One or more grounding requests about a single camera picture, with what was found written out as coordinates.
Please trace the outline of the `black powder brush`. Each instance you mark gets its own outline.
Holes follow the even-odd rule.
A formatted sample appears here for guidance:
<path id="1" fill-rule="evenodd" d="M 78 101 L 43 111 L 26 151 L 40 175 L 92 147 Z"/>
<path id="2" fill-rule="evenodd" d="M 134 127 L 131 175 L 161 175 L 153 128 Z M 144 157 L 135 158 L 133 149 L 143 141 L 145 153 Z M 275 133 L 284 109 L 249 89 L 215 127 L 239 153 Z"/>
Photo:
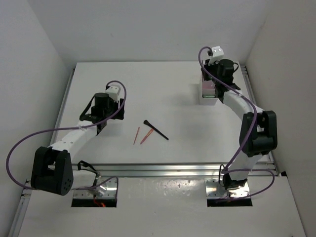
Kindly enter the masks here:
<path id="1" fill-rule="evenodd" d="M 147 125 L 151 129 L 153 129 L 156 133 L 158 133 L 160 136 L 162 136 L 164 139 L 169 140 L 167 136 L 165 136 L 162 132 L 160 132 L 156 127 L 154 127 L 148 120 L 144 120 L 144 125 Z"/>

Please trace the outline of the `rose gold brush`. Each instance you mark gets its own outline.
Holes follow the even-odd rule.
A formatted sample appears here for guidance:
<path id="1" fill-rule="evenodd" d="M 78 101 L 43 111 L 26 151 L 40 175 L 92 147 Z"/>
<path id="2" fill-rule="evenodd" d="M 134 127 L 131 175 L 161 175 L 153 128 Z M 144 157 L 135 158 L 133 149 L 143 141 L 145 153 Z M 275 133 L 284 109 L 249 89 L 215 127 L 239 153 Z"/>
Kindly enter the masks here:
<path id="1" fill-rule="evenodd" d="M 144 136 L 144 138 L 140 142 L 140 145 L 146 141 L 146 139 L 153 133 L 153 131 L 154 131 L 153 129 L 150 129 L 150 131 Z"/>

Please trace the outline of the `green tube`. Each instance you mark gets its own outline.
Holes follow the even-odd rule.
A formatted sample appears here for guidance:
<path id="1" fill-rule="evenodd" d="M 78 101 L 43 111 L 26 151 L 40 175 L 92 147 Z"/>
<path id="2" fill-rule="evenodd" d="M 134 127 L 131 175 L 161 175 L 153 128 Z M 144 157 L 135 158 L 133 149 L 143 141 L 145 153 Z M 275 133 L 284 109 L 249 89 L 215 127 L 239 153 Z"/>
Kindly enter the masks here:
<path id="1" fill-rule="evenodd" d="M 216 98 L 215 95 L 202 95 L 202 98 Z"/>

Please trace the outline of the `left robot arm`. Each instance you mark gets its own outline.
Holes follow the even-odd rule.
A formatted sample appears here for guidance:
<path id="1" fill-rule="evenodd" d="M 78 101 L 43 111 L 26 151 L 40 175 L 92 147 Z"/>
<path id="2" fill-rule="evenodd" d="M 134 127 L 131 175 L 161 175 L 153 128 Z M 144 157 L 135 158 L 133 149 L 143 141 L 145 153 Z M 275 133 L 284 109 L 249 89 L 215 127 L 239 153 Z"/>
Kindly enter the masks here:
<path id="1" fill-rule="evenodd" d="M 31 187 L 61 196 L 74 186 L 72 158 L 92 138 L 99 135 L 109 119 L 124 118 L 123 99 L 112 89 L 95 93 L 79 116 L 78 129 L 71 129 L 49 147 L 35 152 Z"/>

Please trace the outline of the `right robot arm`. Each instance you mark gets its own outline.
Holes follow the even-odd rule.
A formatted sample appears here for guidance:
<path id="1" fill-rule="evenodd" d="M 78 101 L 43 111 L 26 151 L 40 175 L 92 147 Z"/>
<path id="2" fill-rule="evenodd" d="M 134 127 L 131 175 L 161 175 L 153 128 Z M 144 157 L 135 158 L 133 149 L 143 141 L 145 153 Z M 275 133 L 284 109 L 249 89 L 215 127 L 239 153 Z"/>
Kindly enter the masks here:
<path id="1" fill-rule="evenodd" d="M 254 105 L 234 83 L 238 64 L 229 59 L 206 60 L 201 71 L 214 83 L 215 97 L 241 120 L 239 148 L 221 171 L 226 190 L 244 186 L 257 161 L 277 147 L 277 116 Z"/>

